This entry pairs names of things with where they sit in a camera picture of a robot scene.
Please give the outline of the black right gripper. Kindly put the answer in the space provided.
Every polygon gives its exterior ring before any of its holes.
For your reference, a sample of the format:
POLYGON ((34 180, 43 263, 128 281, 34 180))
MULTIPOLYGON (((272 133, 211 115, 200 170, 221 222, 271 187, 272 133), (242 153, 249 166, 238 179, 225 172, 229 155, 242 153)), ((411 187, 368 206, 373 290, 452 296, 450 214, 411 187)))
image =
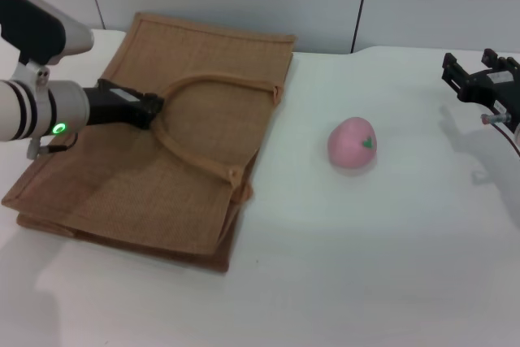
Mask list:
POLYGON ((452 53, 446 53, 442 80, 462 102, 477 103, 495 114, 506 113, 509 124, 520 124, 520 64, 492 49, 484 50, 481 62, 490 69, 469 75, 452 53))

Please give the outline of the brown jute handbag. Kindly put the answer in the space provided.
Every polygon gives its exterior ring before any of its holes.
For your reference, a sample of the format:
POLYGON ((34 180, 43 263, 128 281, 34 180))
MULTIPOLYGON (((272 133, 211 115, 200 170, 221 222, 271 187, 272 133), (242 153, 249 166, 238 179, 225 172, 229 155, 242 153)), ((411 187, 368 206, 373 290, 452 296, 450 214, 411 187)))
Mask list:
POLYGON ((225 272, 295 40, 136 14, 102 76, 165 98, 151 129, 86 128, 2 204, 26 228, 225 272))

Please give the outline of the pink toy peach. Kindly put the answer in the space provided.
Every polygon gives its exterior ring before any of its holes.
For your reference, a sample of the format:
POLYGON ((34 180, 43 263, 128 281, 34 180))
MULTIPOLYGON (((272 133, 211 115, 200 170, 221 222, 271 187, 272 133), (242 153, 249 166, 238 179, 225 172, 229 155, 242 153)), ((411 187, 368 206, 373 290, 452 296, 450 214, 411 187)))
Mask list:
POLYGON ((329 135, 330 162, 340 168, 359 169, 371 163, 377 152, 377 139, 371 123, 361 117, 344 120, 329 135))

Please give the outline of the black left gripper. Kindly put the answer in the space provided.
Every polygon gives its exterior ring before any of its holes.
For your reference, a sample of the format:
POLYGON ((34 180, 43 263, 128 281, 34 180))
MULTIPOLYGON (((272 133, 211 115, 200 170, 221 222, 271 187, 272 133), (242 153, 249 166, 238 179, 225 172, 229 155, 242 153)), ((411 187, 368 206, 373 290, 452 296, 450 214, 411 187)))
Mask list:
POLYGON ((157 94, 143 96, 134 89, 104 79, 98 80, 95 87, 83 88, 83 91, 89 104, 88 126, 122 123, 149 130, 164 105, 164 98, 157 94))

